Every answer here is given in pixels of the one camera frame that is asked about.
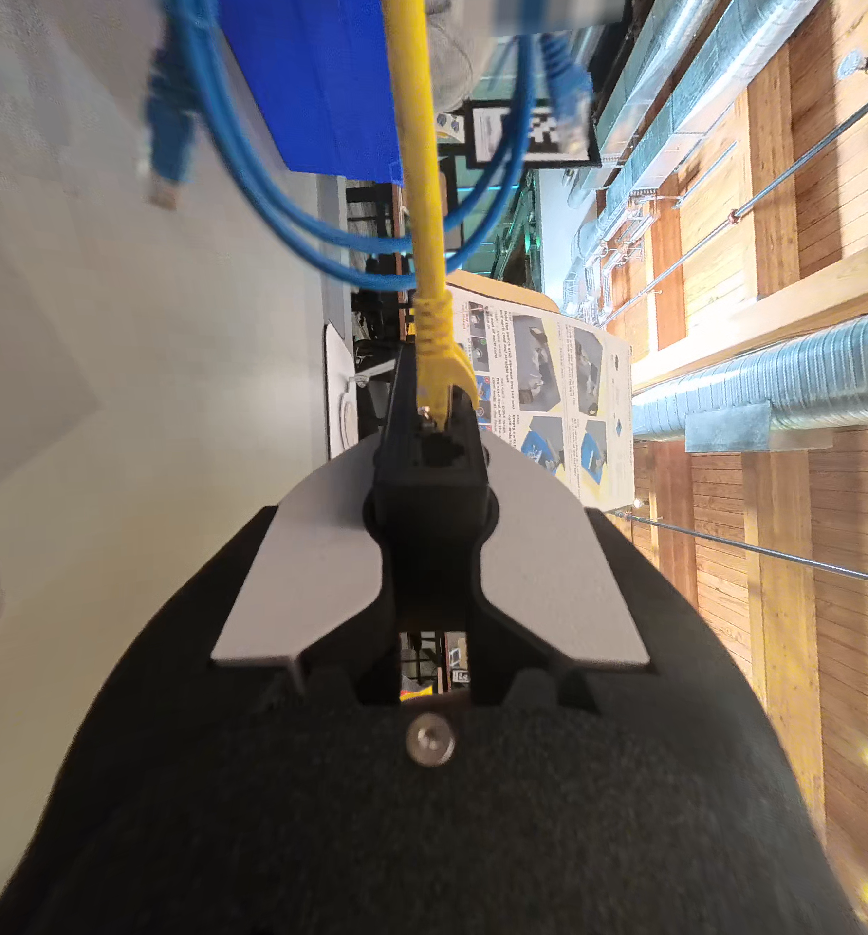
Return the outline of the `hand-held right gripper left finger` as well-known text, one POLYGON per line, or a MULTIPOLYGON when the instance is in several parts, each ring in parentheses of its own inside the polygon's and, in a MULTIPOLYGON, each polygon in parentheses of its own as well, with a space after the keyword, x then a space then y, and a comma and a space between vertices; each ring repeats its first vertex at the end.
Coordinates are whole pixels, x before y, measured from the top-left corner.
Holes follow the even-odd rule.
POLYGON ((391 652, 393 600, 367 529, 374 436, 283 497, 210 654, 222 667, 281 668, 304 689, 317 670, 358 685, 391 652))

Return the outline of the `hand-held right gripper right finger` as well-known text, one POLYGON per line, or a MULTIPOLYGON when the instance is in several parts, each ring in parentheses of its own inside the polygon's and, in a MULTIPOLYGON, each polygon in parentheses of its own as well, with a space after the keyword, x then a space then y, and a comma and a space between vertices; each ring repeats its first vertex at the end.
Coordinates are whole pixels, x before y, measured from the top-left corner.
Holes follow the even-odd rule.
POLYGON ((472 697, 500 704, 521 672, 645 672, 650 654, 580 500, 493 433, 489 530, 467 625, 472 697))

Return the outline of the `black network switch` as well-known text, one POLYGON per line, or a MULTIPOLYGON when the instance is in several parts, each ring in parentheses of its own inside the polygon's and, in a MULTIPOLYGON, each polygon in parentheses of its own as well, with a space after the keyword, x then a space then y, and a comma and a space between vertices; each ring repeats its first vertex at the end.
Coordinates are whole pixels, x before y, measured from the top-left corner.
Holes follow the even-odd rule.
POLYGON ((494 499, 470 397, 452 388, 446 427, 436 427, 417 403, 417 369, 415 346, 403 345, 370 488, 383 587, 404 634, 464 629, 494 499))

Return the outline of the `blue plastic bin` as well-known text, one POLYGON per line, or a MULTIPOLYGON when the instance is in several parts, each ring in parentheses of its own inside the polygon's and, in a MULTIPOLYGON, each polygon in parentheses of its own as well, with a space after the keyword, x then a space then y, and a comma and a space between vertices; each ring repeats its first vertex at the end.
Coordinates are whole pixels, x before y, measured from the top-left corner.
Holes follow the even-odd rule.
POLYGON ((404 184, 380 1, 222 1, 219 25, 289 170, 404 184))

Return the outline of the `white stand base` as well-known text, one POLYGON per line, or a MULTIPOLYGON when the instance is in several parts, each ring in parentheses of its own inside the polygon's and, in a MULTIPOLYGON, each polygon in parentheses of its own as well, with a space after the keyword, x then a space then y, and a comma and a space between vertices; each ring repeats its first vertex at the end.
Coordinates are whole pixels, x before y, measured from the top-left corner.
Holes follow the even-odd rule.
POLYGON ((333 323, 323 330, 325 418, 330 460, 359 442, 357 380, 350 346, 333 323))

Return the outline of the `printed instruction sheet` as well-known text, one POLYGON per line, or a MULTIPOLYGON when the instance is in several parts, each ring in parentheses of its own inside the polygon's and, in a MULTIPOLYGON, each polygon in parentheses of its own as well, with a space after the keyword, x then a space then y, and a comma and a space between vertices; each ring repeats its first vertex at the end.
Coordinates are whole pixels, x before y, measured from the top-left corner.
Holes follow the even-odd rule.
POLYGON ((610 511, 636 495, 631 348, 605 330, 451 289, 456 342, 477 383, 474 412, 491 432, 610 511))

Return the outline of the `silver insulated pipes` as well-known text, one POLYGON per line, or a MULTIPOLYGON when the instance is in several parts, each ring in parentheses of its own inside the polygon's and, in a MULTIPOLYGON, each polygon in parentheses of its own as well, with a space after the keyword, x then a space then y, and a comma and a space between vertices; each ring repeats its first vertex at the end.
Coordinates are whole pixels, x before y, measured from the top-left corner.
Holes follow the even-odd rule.
POLYGON ((641 189, 630 193, 609 220, 600 217, 580 228, 564 279, 565 315, 595 327, 615 318, 613 274, 644 259, 646 235, 659 218, 658 200, 656 189, 641 189))

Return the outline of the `metal sprinkler pipe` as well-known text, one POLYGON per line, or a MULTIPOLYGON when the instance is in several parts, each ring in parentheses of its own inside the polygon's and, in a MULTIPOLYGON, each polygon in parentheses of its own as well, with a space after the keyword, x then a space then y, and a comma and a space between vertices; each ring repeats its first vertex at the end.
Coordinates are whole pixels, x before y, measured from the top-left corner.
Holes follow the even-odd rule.
POLYGON ((616 320, 619 316, 634 306, 639 300, 642 298, 647 298, 650 294, 654 293, 658 286, 660 286, 675 272, 681 270, 685 263, 692 259, 698 251, 701 251, 710 245, 713 241, 717 240, 728 229, 737 226, 744 218, 751 214, 755 210, 755 207, 759 205, 764 199, 766 199, 772 193, 775 193, 778 188, 781 187, 786 181, 790 181, 790 179, 792 179, 798 172, 803 170, 827 148, 836 143, 836 141, 841 136, 849 132, 851 128, 853 128, 857 123, 860 123, 867 115, 868 101, 866 101, 866 103, 863 104, 858 111, 852 113, 846 120, 844 120, 842 123, 839 123, 836 128, 826 134, 822 139, 815 143, 814 146, 803 153, 801 157, 799 157, 788 169, 784 170, 776 178, 770 181, 764 189, 756 193, 743 205, 733 209, 719 226, 714 228, 702 240, 693 245, 690 250, 685 251, 685 253, 683 253, 675 263, 669 266, 665 272, 656 276, 639 293, 628 299, 622 306, 606 313, 601 320, 602 325, 607 325, 611 321, 616 320))

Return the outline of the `black-framed tag sign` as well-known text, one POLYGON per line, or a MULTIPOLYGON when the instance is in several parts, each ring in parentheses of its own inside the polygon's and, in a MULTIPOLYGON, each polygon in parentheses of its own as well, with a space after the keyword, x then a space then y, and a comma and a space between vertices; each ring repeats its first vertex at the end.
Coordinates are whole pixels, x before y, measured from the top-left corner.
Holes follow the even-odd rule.
MULTIPOLYGON (((462 114, 465 157, 470 168, 485 168, 492 160, 506 128, 510 109, 509 100, 466 102, 462 114)), ((539 100, 531 113, 528 148, 523 165, 527 169, 602 168, 592 120, 588 123, 587 145, 581 150, 565 150, 549 102, 539 100)))

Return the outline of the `silver ventilation duct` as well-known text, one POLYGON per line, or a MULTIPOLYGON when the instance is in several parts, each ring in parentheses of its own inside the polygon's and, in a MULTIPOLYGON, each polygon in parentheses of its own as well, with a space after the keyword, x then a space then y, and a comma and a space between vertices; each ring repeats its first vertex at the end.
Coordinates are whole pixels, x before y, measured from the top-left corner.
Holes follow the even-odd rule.
POLYGON ((733 1, 608 189, 609 220, 630 193, 658 190, 786 44, 816 1, 733 1))
POLYGON ((637 441, 688 453, 824 450, 868 426, 868 314, 655 384, 632 401, 637 441))
POLYGON ((715 6, 714 1, 652 3, 596 125, 603 168, 614 168, 622 158, 715 6))

